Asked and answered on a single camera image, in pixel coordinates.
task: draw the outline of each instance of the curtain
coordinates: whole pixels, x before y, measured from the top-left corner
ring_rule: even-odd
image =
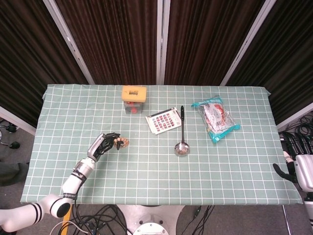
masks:
[[[313,102],[313,1],[277,1],[227,86],[262,86],[276,124]]]
[[[0,106],[37,126],[49,83],[87,81],[42,1],[2,0]]]
[[[165,84],[219,85],[263,0],[171,0]]]
[[[56,0],[96,84],[156,83],[156,0]]]

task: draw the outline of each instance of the spoon bowl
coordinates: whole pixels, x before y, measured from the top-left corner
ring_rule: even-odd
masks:
[[[190,153],[190,147],[185,142],[185,139],[184,139],[184,120],[185,120],[184,106],[181,106],[180,108],[180,117],[181,117],[181,142],[176,144],[174,147],[174,151],[177,156],[183,156],[183,155],[187,155],[188,153]]]

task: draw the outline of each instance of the robotic hand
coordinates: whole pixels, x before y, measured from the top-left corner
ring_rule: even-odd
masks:
[[[63,197],[50,194],[38,203],[29,204],[11,210],[0,210],[0,226],[6,232],[14,232],[19,229],[40,222],[45,213],[56,218],[61,218],[68,212],[73,200],[77,199],[77,193],[83,183],[94,169],[100,156],[109,151],[113,146],[117,150],[129,144],[127,139],[120,138],[120,134],[101,134],[94,141],[87,152],[87,158],[82,159],[69,178],[62,186]]]
[[[300,188],[307,193],[304,198],[311,227],[313,230],[313,155],[299,154],[294,161],[295,175],[284,173],[277,164],[273,164],[276,173],[293,183],[298,183]]]

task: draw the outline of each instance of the spoon handle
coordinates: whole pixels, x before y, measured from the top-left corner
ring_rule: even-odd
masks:
[[[185,112],[184,112],[184,106],[181,106],[180,108],[180,118],[181,118],[181,141],[185,141],[184,139],[184,120],[185,120]]]

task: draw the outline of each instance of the yellow lid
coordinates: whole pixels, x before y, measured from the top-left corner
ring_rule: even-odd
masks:
[[[123,86],[122,100],[126,102],[145,102],[147,88],[139,86]]]

